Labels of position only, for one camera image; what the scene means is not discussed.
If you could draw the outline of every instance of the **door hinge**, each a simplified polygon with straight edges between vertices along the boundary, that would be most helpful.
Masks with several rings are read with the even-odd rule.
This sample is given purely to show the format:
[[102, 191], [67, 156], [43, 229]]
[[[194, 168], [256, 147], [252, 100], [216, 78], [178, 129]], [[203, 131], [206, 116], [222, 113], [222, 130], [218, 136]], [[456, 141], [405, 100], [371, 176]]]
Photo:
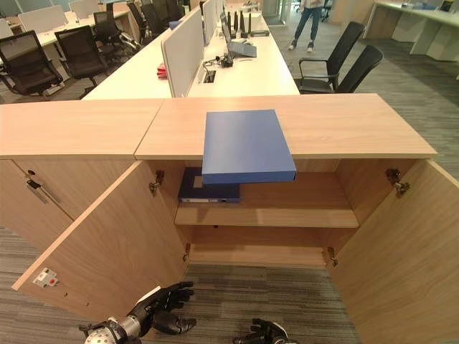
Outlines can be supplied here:
[[328, 251], [328, 256], [330, 257], [330, 260], [331, 260], [331, 265], [335, 267], [336, 265], [338, 265], [338, 260], [335, 257], [335, 249], [329, 246], [327, 247], [327, 251]]
[[185, 246], [185, 254], [184, 256], [182, 257], [182, 259], [184, 260], [184, 262], [186, 262], [189, 258], [189, 250], [191, 249], [191, 244], [189, 242], [186, 243], [186, 246]]
[[159, 186], [161, 186], [161, 184], [163, 183], [163, 180], [164, 180], [164, 171], [162, 170], [156, 171], [156, 181], [148, 185], [150, 192], [154, 196], [156, 195], [156, 190], [158, 190]]
[[386, 177], [390, 184], [395, 186], [397, 197], [402, 197], [411, 187], [410, 183], [400, 182], [400, 171], [396, 168], [388, 168], [386, 170]]

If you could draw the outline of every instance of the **blue folder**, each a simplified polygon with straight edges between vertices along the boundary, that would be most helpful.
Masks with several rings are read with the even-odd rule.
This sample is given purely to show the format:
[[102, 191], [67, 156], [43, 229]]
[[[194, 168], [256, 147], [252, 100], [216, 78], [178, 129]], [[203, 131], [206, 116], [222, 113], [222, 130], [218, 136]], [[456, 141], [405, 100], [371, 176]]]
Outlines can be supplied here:
[[293, 181], [295, 176], [274, 110], [207, 113], [204, 184]]

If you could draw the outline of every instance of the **robotic hand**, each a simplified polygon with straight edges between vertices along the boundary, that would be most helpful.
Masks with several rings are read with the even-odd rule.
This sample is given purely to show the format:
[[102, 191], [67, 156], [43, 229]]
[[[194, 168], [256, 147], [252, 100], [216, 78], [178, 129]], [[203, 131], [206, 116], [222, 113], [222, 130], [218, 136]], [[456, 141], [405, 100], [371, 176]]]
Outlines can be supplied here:
[[252, 333], [234, 338], [233, 344], [298, 344], [294, 340], [289, 340], [287, 332], [275, 322], [255, 318], [252, 319], [252, 324]]
[[180, 282], [167, 288], [157, 287], [144, 295], [128, 313], [117, 321], [109, 318], [89, 328], [80, 327], [86, 335], [85, 344], [140, 343], [151, 327], [169, 335], [181, 335], [196, 325], [196, 319], [181, 319], [171, 311], [182, 308], [194, 291], [193, 282]]

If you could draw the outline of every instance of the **desk divider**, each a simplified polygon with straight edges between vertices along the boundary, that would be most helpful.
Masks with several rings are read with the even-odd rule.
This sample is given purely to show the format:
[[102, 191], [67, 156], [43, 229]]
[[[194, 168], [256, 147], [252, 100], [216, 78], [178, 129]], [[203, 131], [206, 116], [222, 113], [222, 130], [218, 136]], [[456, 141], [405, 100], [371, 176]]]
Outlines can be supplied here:
[[10, 37], [13, 31], [9, 28], [6, 19], [0, 18], [0, 38]]
[[205, 44], [208, 45], [214, 36], [215, 27], [217, 26], [217, 0], [208, 0], [202, 5], [204, 15], [204, 36]]
[[35, 30], [37, 34], [50, 31], [68, 23], [61, 5], [20, 13], [18, 17], [25, 31]]
[[94, 12], [99, 12], [97, 0], [78, 0], [69, 3], [70, 9], [75, 12], [78, 19], [88, 18]]
[[189, 12], [183, 22], [161, 42], [161, 49], [172, 97], [186, 97], [204, 58], [199, 7]]

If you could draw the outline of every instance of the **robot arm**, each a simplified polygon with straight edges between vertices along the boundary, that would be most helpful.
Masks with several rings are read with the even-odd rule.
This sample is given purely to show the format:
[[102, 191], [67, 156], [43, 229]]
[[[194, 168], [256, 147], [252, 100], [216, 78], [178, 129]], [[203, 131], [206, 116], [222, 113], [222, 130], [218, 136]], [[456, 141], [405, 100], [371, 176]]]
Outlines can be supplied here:
[[181, 282], [167, 288], [157, 287], [143, 296], [126, 318], [108, 321], [82, 329], [86, 334], [85, 344], [128, 344], [140, 343], [152, 327], [169, 335], [180, 335], [196, 325], [196, 319], [181, 319], [172, 314], [182, 308], [194, 291], [188, 289], [193, 282]]

